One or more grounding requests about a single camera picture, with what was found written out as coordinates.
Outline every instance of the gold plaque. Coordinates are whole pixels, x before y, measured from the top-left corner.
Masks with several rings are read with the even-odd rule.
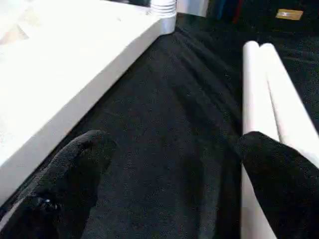
[[[276,18],[298,21],[300,20],[303,13],[303,11],[279,9]]]

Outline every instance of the white tube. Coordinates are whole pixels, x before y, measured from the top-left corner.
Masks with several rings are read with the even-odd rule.
[[[279,141],[265,70],[257,42],[250,41],[243,49],[243,133],[260,131]],[[254,193],[251,181],[242,167],[241,238],[275,239]]]
[[[280,140],[319,168],[318,133],[272,44],[261,46]]]
[[[151,0],[151,13],[161,18],[161,34],[175,31],[176,0]]]

